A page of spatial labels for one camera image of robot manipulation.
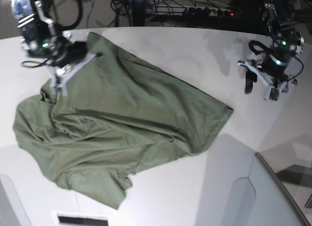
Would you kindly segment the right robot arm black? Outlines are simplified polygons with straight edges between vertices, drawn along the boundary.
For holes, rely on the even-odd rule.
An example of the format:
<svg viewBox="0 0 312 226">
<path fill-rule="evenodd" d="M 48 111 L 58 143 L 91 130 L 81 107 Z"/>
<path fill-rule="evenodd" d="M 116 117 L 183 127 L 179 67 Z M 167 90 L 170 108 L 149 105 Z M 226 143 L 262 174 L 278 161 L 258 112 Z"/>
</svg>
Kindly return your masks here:
<svg viewBox="0 0 312 226">
<path fill-rule="evenodd" d="M 63 26 L 49 14 L 53 0 L 11 0 L 11 10 L 22 34 L 21 48 L 29 60 L 21 65 L 25 68 L 45 66 L 50 78 L 53 94 L 67 94 L 67 82 L 88 62 L 99 57 L 99 53 L 88 50 L 87 42 L 71 42 L 71 30 L 82 20 L 82 1 L 78 5 L 77 20 Z"/>
</svg>

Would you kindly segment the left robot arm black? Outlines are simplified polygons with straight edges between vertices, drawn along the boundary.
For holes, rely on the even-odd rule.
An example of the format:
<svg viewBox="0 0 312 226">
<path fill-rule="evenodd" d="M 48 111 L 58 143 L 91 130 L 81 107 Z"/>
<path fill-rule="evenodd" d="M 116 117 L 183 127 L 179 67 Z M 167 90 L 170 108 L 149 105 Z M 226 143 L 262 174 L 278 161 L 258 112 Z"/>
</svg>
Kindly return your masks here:
<svg viewBox="0 0 312 226">
<path fill-rule="evenodd" d="M 268 47 L 251 40 L 249 49 L 261 58 L 240 60 L 237 64 L 245 67 L 245 94 L 250 94 L 254 83 L 260 80 L 266 87 L 263 98 L 278 101 L 282 93 L 288 92 L 290 84 L 297 85 L 299 74 L 289 75 L 285 70 L 292 60 L 297 60 L 300 72 L 303 71 L 304 64 L 298 56 L 305 42 L 295 29 L 294 11 L 288 0 L 264 0 L 263 13 L 266 35 L 272 39 L 272 44 Z"/>
</svg>

